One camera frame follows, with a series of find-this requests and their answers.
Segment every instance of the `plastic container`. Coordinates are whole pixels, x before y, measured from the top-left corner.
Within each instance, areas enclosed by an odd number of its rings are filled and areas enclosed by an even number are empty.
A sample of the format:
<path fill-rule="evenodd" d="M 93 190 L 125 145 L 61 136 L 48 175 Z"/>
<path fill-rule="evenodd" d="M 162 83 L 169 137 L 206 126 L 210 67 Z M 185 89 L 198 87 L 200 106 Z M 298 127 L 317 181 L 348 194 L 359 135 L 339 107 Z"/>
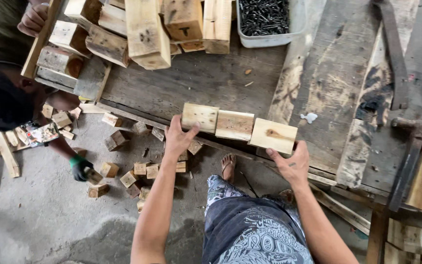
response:
<path fill-rule="evenodd" d="M 285 45 L 291 42 L 293 39 L 298 38 L 302 35 L 307 25 L 307 13 L 305 0 L 288 0 L 289 1 L 289 31 L 292 33 L 279 34 L 279 35 L 268 35 L 268 36 L 245 36 L 240 29 L 240 4 L 237 1 L 237 27 L 240 36 L 240 42 L 244 47 L 272 47 Z"/>

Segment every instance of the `wooden plank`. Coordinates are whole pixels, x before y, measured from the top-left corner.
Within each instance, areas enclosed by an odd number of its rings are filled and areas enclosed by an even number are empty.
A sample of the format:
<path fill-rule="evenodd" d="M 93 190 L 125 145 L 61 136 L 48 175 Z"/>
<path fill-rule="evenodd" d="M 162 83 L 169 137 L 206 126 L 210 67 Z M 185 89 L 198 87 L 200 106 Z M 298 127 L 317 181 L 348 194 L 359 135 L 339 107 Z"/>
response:
<path fill-rule="evenodd" d="M 193 40 L 203 37 L 203 9 L 199 0 L 187 2 L 163 0 L 163 5 L 164 24 L 173 40 Z"/>
<path fill-rule="evenodd" d="M 215 133 L 218 112 L 219 107 L 185 103 L 181 118 L 182 127 L 190 129 L 196 122 L 200 122 L 200 131 Z"/>
<path fill-rule="evenodd" d="M 61 2 L 61 0 L 50 0 L 48 8 L 48 19 L 45 21 L 44 27 L 38 33 L 38 37 L 35 38 L 35 40 L 33 41 L 32 49 L 28 54 L 27 60 L 23 65 L 23 69 L 20 75 L 30 79 L 35 78 L 37 67 L 36 62 L 38 61 L 41 49 L 47 43 L 49 33 L 51 32 L 51 28 L 55 24 L 56 14 L 58 12 Z"/>
<path fill-rule="evenodd" d="M 229 54 L 232 0 L 204 2 L 203 41 L 206 53 Z"/>
<path fill-rule="evenodd" d="M 7 166 L 9 176 L 12 178 L 20 177 L 20 168 L 18 167 L 18 163 L 12 154 L 12 150 L 8 146 L 3 132 L 0 132 L 0 154 Z"/>
<path fill-rule="evenodd" d="M 219 110 L 216 137 L 250 141 L 254 118 L 254 114 Z"/>
<path fill-rule="evenodd" d="M 125 38 L 92 25 L 85 44 L 93 54 L 125 68 L 128 67 L 128 41 Z"/>
<path fill-rule="evenodd" d="M 41 50 L 37 65 L 54 70 L 61 75 L 78 78 L 84 60 L 79 55 L 55 47 L 46 46 Z"/>
<path fill-rule="evenodd" d="M 291 154 L 296 135 L 297 127 L 257 118 L 249 144 Z"/>
<path fill-rule="evenodd" d="M 76 23 L 58 20 L 49 42 L 79 56 L 90 57 L 91 52 L 85 46 L 88 34 L 87 30 Z"/>
<path fill-rule="evenodd" d="M 103 89 L 111 71 L 111 62 L 93 56 L 84 62 L 84 69 L 80 72 L 74 88 L 74 94 L 93 101 L 100 100 Z"/>

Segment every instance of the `man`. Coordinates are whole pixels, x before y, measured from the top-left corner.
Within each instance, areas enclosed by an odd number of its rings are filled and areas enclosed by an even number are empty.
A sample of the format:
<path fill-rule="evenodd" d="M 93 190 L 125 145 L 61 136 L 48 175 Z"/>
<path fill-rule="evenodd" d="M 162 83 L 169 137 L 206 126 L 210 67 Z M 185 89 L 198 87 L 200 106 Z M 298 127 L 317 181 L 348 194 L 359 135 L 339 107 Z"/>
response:
<path fill-rule="evenodd" d="M 180 116 L 165 130 L 167 146 L 159 174 L 137 221 L 131 249 L 132 264 L 165 264 L 165 242 L 172 212 L 175 166 L 198 133 L 196 123 L 182 132 Z M 297 209 L 281 197 L 251 198 L 231 183 L 235 156 L 222 160 L 223 177 L 208 179 L 203 264 L 224 263 L 357 263 L 328 221 L 308 185 L 308 151 L 297 143 L 294 155 L 284 159 L 268 148 L 279 172 L 292 187 Z"/>
<path fill-rule="evenodd" d="M 70 111 L 79 106 L 79 98 L 64 91 L 44 86 L 20 75 L 33 37 L 37 37 L 47 19 L 48 0 L 0 0 L 0 131 L 14 129 L 33 121 L 46 124 L 41 115 L 44 103 L 57 110 Z M 58 138 L 50 148 L 69 160 L 74 178 L 85 181 L 85 167 L 93 167 Z"/>

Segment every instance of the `green shirt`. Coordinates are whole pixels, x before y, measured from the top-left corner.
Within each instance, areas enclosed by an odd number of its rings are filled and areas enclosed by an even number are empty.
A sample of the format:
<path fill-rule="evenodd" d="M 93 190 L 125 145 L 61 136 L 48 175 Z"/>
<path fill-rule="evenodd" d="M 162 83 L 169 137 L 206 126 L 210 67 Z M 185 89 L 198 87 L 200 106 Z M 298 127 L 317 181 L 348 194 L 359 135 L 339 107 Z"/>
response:
<path fill-rule="evenodd" d="M 23 65 L 34 38 L 21 33 L 20 23 L 27 0 L 0 0 L 0 60 Z"/>

